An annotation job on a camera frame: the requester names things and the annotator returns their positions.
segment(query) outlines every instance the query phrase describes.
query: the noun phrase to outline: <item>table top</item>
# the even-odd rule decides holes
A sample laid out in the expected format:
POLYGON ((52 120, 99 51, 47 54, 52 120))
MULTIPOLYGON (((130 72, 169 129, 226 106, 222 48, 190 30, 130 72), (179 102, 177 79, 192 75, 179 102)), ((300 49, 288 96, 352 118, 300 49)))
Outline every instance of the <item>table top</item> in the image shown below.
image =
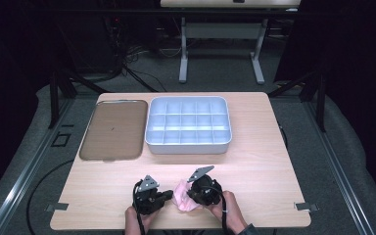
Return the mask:
MULTIPOLYGON (((77 151, 55 211, 55 230, 123 229, 124 211, 132 204, 134 184, 150 174, 161 186, 173 190, 196 168, 214 165, 208 175, 222 190, 235 193, 248 223, 256 227, 305 227, 307 211, 295 203, 304 197, 279 131, 268 97, 258 92, 211 93, 108 93, 104 100, 146 100, 159 96, 221 96, 228 106, 232 141, 221 155, 153 155, 144 143, 142 155, 131 161, 84 161, 77 151)), ((221 223, 206 209, 180 211, 167 201, 152 229, 220 228, 221 223)))
POLYGON ((301 0, 245 0, 235 3, 233 0, 161 0, 161 6, 167 8, 297 8, 301 0))

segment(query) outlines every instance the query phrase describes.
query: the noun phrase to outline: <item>metal rail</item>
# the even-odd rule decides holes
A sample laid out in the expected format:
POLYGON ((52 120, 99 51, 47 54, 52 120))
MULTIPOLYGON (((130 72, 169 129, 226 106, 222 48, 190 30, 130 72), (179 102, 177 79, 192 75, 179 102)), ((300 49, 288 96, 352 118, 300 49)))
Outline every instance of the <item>metal rail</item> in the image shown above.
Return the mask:
POLYGON ((313 128, 316 130, 319 139, 321 140, 325 151, 327 153, 327 160, 328 164, 331 167, 332 174, 334 175, 337 185, 339 186, 341 193, 344 197, 345 202, 347 203, 348 209, 352 215, 353 221, 355 222, 355 226, 361 235, 373 235, 374 231, 361 207, 361 204, 358 201, 358 198, 351 187, 350 182, 347 179, 346 174, 340 164, 340 161, 335 154, 334 149, 332 148, 331 143, 329 142, 328 136, 326 132, 322 132, 317 125, 315 119, 315 110, 313 106, 309 102, 303 102, 304 108, 308 113, 311 124, 313 128))
POLYGON ((38 150, 31 158, 31 160, 26 164, 23 172, 18 178, 17 182, 14 184, 14 187, 11 189, 8 194, 5 202, 3 203, 0 209, 0 234, 3 234, 6 226, 8 225, 12 215, 18 207, 18 204, 24 197, 26 190, 28 189, 29 184, 32 182, 32 179, 35 173, 38 171, 45 154, 47 153, 48 146, 50 146, 51 141, 58 133, 58 129, 61 126, 61 121, 68 113, 68 110, 72 106, 73 100, 67 99, 63 104, 60 110, 60 119, 54 126, 54 128, 49 129, 45 134, 43 140, 38 146, 38 150))

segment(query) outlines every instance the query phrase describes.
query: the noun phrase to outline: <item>metal frame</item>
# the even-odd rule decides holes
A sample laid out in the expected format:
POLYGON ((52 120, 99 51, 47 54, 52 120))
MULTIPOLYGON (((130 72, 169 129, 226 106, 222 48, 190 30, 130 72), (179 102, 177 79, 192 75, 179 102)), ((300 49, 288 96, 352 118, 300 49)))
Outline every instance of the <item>metal frame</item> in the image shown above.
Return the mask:
POLYGON ((181 66, 179 82, 187 81, 188 51, 187 38, 241 38, 256 39, 256 48, 250 53, 253 69, 258 84, 264 84, 263 74, 259 63, 259 54, 264 40, 267 20, 262 23, 187 23, 185 18, 181 21, 181 66))

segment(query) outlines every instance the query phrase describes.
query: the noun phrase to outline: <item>black cable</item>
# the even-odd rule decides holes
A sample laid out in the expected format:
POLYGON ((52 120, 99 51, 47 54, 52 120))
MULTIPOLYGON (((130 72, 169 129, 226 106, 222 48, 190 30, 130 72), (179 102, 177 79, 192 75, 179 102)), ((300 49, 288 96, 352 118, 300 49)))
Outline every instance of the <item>black cable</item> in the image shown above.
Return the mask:
POLYGON ((222 200, 222 217, 221 217, 222 230, 224 231, 225 235, 229 235, 230 233, 229 233, 228 227, 227 227, 227 213, 228 213, 228 211, 227 211, 227 204, 225 202, 224 195, 222 194, 221 191, 219 191, 218 189, 216 189, 214 187, 202 186, 201 188, 213 189, 221 197, 221 200, 222 200))
POLYGON ((143 226, 142 218, 140 217, 140 211, 139 211, 139 208, 136 204, 136 188, 139 187, 142 184, 142 182, 143 182, 143 180, 140 180, 133 187, 133 206, 136 209, 136 218, 137 218, 137 221, 139 223, 140 234, 145 235, 145 227, 143 226))
POLYGON ((126 65, 123 65, 123 68, 140 84, 142 84, 145 88, 152 92, 158 92, 158 90, 154 89, 150 85, 148 85, 142 78, 140 78, 136 73, 134 73, 130 68, 128 68, 126 65))
POLYGON ((166 89, 164 88, 163 84, 161 83, 161 81, 157 77, 155 77, 151 74, 142 72, 142 71, 138 71, 138 70, 132 70, 132 71, 151 76, 152 78, 154 78, 160 84, 161 88, 166 92, 166 89))
POLYGON ((280 132, 282 133, 283 141, 285 142, 286 149, 288 148, 288 137, 286 136, 285 130, 283 129, 283 126, 277 121, 277 124, 279 125, 280 132))
POLYGON ((29 219, 29 207, 30 207, 30 204, 31 204, 31 201, 32 201, 32 197, 33 195, 35 194, 35 191, 36 189, 39 187, 39 185, 42 183, 42 181, 44 181, 45 178, 48 177, 48 175, 50 175, 51 173, 53 173, 54 171, 56 171, 57 169, 59 169, 60 167, 62 167, 63 165, 67 165, 67 164, 70 164, 72 163, 74 160, 68 160, 62 164, 59 164, 57 165, 56 167, 52 168, 50 171, 48 171, 39 181, 38 183, 35 185, 35 187, 32 189, 32 192, 31 192, 31 195, 29 196, 28 198, 28 202, 26 204, 26 223, 28 225, 28 229, 29 229, 29 232, 34 235, 34 231, 32 229, 32 226, 31 226, 31 222, 30 222, 30 219, 29 219))

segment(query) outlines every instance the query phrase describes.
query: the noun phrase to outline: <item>pink cloth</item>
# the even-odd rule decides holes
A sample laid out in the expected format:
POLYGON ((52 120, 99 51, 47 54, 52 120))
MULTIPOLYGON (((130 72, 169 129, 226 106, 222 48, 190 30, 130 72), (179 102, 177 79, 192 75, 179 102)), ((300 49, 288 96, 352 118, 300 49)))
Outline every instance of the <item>pink cloth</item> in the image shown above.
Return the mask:
POLYGON ((188 183, 186 180, 181 179, 181 182, 173 190, 172 201, 183 212, 189 212, 197 207, 201 207, 192 200, 187 192, 191 188, 192 183, 188 183))

